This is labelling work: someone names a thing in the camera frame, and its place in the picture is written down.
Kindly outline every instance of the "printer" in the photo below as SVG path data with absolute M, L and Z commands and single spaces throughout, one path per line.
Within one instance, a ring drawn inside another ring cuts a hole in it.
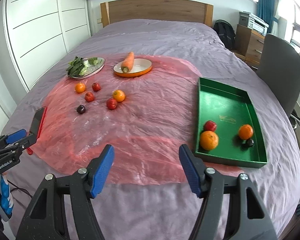
M 264 20 L 250 12 L 239 12 L 239 16 L 240 25 L 256 30 L 263 36 L 266 36 L 269 25 Z

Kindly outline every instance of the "cable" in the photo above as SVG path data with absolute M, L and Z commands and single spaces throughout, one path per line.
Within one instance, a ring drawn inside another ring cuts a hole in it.
M 12 192 L 12 191 L 14 191 L 14 190 L 21 190 L 23 193 L 26 193 L 28 196 L 30 196 L 30 198 L 32 198 L 32 195 L 26 190 L 26 189 L 24 189 L 24 188 L 21 188 L 21 187 L 18 187 L 17 185 L 15 185 L 15 184 L 13 184 L 11 181 L 9 181 L 8 180 L 8 182 L 11 184 L 11 185 L 13 185 L 13 189 L 12 190 L 10 190 L 10 192 Z

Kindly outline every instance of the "transparent plastic sheet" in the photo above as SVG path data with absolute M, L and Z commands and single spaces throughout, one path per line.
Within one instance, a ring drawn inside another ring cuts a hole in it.
M 108 55 L 96 75 L 81 82 L 86 91 L 77 94 L 79 81 L 64 77 L 46 97 L 42 133 L 32 150 L 52 168 L 72 174 L 98 157 L 106 144 L 115 148 L 115 160 L 107 182 L 139 185 L 185 182 L 178 148 L 194 145 L 197 126 L 199 71 L 188 61 L 164 56 L 136 56 L 152 61 L 153 69 L 138 78 L 121 78 L 113 66 L 123 54 Z M 101 90 L 91 85 L 98 82 Z M 120 89 L 126 100 L 115 110 L 106 101 Z M 87 103 L 86 92 L 95 100 Z M 76 108 L 85 105 L 86 112 Z M 238 167 L 207 164 L 220 172 L 237 176 Z

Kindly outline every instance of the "bed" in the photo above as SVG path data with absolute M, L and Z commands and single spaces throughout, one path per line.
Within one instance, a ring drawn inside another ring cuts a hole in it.
M 183 64 L 194 66 L 193 72 L 198 75 L 248 92 L 261 125 L 268 164 L 260 169 L 242 169 L 256 185 L 280 235 L 300 198 L 297 140 L 289 119 L 268 86 L 227 50 L 209 27 L 213 7 L 187 0 L 118 0 L 101 4 L 101 11 L 105 28 L 38 80 L 18 105 L 3 133 L 30 126 L 35 110 L 64 78 L 67 63 L 77 55 L 119 55 L 111 64 L 122 60 L 122 53 L 130 51 L 136 55 L 181 59 Z M 8 179 L 32 194 L 46 174 L 64 176 L 35 151 L 33 155 L 24 152 L 20 160 L 10 170 Z M 30 198 L 19 191 L 14 191 L 13 197 L 15 206 L 10 226 L 16 234 Z M 227 196 L 223 199 L 217 239 L 223 238 L 228 200 Z M 183 240 L 190 235 L 201 201 L 191 193 L 184 178 L 179 178 L 160 185 L 107 183 L 92 204 L 106 239 Z M 69 198 L 65 198 L 65 203 L 69 233 L 72 239 L 77 239 Z

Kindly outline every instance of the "white wardrobe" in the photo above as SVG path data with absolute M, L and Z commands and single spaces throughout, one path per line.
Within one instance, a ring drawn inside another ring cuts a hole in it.
M 26 90 L 90 37 L 86 0 L 5 0 L 6 39 Z

